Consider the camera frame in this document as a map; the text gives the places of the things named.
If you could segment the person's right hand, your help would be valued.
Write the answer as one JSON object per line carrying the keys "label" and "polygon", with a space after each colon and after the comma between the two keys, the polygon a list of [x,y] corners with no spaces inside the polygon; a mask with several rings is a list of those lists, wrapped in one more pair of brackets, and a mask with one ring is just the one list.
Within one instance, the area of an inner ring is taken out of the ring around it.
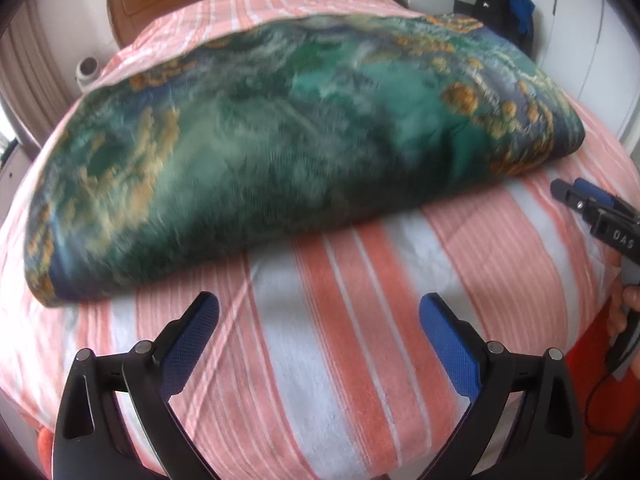
{"label": "person's right hand", "polygon": [[610,307],[608,308],[608,334],[613,337],[623,333],[627,327],[627,315],[630,311],[640,310],[640,288],[624,286],[616,282],[612,287]]}

